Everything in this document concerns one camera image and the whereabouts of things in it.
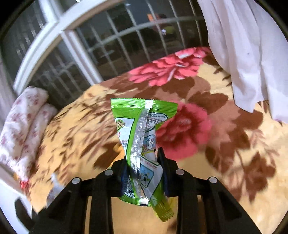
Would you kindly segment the green snack wrapper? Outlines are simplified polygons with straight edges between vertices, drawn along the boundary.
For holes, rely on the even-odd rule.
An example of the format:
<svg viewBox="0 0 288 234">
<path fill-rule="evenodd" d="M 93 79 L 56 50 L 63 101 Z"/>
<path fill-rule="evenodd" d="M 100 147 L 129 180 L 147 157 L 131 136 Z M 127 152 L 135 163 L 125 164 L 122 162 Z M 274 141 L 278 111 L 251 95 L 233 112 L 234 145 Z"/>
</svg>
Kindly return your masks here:
<svg viewBox="0 0 288 234">
<path fill-rule="evenodd" d="M 174 212 L 164 193 L 163 168 L 155 154 L 156 130 L 175 116 L 177 108 L 177 103 L 162 100 L 111 99 L 117 136 L 127 163 L 120 199 L 152 207 L 162 222 L 169 220 Z"/>
</svg>

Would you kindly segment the floral plush bed blanket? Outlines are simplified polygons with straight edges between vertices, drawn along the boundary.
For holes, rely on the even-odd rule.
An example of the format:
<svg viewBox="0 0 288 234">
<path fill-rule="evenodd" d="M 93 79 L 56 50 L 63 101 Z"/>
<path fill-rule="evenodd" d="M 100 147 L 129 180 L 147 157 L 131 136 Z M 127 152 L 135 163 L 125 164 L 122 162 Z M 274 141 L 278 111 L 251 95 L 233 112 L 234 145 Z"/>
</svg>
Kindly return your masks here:
<svg viewBox="0 0 288 234">
<path fill-rule="evenodd" d="M 230 76 L 206 47 L 184 49 L 87 89 L 52 119 L 38 161 L 22 189 L 40 211 L 52 189 L 78 176 L 90 179 L 123 157 L 111 98 L 178 104 L 156 132 L 167 158 L 195 177 L 215 176 L 262 233 L 279 232 L 287 213 L 287 125 L 267 101 L 252 113 L 237 107 Z"/>
</svg>

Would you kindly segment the rolled pink floral quilt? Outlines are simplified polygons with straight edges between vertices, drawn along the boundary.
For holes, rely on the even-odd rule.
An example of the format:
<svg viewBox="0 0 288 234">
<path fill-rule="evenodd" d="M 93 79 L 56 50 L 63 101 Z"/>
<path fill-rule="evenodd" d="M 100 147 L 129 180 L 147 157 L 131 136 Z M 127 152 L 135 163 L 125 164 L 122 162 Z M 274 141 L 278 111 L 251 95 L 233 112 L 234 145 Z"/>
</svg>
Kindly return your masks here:
<svg viewBox="0 0 288 234">
<path fill-rule="evenodd" d="M 21 180 L 28 180 L 45 129 L 57 109 L 47 103 L 48 92 L 29 86 L 15 100 L 1 133 L 1 163 Z"/>
</svg>

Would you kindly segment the white barred window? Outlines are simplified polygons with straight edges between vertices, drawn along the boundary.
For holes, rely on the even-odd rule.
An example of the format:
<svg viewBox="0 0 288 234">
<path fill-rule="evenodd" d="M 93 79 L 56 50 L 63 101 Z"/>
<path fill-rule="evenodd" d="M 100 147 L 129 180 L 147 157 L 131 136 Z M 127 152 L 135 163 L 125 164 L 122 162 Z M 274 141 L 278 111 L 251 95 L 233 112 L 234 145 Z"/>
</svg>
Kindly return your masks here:
<svg viewBox="0 0 288 234">
<path fill-rule="evenodd" d="M 96 83 L 207 45 L 197 1 L 19 1 L 1 30 L 13 92 L 41 87 L 57 108 Z"/>
</svg>

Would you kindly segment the white curtain right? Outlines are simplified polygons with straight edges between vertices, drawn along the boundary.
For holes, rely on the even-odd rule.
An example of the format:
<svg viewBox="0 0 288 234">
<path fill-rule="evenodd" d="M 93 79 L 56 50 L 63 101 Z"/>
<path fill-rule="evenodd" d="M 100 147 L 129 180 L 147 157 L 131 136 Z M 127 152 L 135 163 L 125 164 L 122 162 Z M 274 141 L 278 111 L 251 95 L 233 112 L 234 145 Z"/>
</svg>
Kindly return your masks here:
<svg viewBox="0 0 288 234">
<path fill-rule="evenodd" d="M 231 75 L 235 104 L 252 113 L 268 100 L 273 120 L 287 123 L 287 40 L 255 1 L 198 1 L 211 51 Z"/>
</svg>

